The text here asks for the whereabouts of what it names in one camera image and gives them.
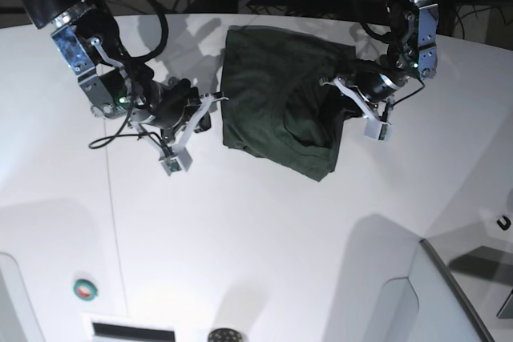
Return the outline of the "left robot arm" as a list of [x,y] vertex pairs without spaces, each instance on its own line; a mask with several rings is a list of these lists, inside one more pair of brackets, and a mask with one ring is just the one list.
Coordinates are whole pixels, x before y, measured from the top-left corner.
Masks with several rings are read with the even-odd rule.
[[359,0],[351,0],[357,21],[372,39],[388,46],[379,62],[355,59],[348,65],[346,98],[362,106],[386,103],[395,106],[418,94],[414,91],[398,101],[394,94],[411,79],[425,88],[425,80],[436,75],[438,56],[439,0],[386,0],[390,30],[378,33],[370,27]]

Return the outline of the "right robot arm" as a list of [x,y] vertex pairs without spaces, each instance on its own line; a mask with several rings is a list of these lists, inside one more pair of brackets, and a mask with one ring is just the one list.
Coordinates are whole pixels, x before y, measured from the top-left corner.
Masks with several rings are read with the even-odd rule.
[[164,52],[169,37],[166,10],[157,0],[146,0],[160,24],[160,40],[147,54],[133,56],[124,46],[117,21],[105,0],[20,0],[28,18],[41,30],[52,24],[51,39],[87,96],[93,113],[105,119],[123,117],[126,124],[140,122],[166,135],[192,126],[207,131],[207,111],[197,123],[201,97],[182,78],[163,84],[154,80],[147,62]]

